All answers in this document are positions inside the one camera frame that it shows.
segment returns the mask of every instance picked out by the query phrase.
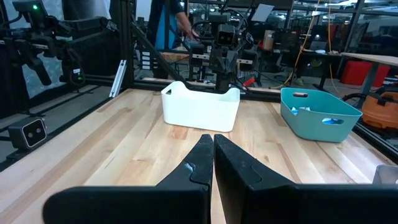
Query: red container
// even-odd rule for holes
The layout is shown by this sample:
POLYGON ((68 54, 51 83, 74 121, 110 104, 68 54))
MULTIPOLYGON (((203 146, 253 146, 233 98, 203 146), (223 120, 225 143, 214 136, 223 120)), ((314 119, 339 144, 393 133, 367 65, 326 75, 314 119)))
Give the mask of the red container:
MULTIPOLYGON (((340 82, 349 85, 362 85, 371 66, 371 62, 348 61, 340 82)), ((380 65, 373 82, 373 87, 381 87, 389 71, 389 66, 380 65)))

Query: orange vacuum cleaner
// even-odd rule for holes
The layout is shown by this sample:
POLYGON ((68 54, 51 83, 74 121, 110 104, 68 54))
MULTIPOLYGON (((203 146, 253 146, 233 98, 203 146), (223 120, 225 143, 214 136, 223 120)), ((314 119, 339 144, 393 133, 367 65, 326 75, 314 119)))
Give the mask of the orange vacuum cleaner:
POLYGON ((374 93, 363 95, 354 93, 343 98, 362 98, 362 120, 365 124, 377 129, 398 130, 398 86, 378 89, 374 93))

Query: basket handle hole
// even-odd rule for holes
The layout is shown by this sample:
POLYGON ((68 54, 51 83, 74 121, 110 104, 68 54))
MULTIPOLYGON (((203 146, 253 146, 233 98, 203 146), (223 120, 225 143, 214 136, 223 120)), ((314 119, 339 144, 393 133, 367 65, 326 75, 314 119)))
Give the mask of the basket handle hole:
POLYGON ((322 120, 323 124, 343 124, 344 120, 342 119, 333 119, 333 118, 325 118, 322 120))
POLYGON ((302 98, 307 98, 308 93, 293 93, 294 97, 302 97, 302 98))

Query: white plastic basket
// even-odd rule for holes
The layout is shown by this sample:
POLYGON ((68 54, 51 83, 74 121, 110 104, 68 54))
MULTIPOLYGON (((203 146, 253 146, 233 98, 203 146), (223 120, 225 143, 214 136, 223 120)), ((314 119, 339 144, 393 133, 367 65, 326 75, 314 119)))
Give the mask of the white plastic basket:
POLYGON ((203 93, 188 90, 182 82, 173 82, 162 90, 164 121, 191 128, 230 132, 234 127, 240 96, 237 88, 231 88, 225 94, 203 93))

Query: teal plastic basket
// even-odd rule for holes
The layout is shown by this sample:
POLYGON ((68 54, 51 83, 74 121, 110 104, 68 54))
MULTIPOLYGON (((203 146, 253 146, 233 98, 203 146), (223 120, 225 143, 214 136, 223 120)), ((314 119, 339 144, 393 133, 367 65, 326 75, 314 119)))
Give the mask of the teal plastic basket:
POLYGON ((332 94, 299 88, 282 89, 280 113, 296 135, 327 142, 344 141, 362 116, 362 112, 332 94))

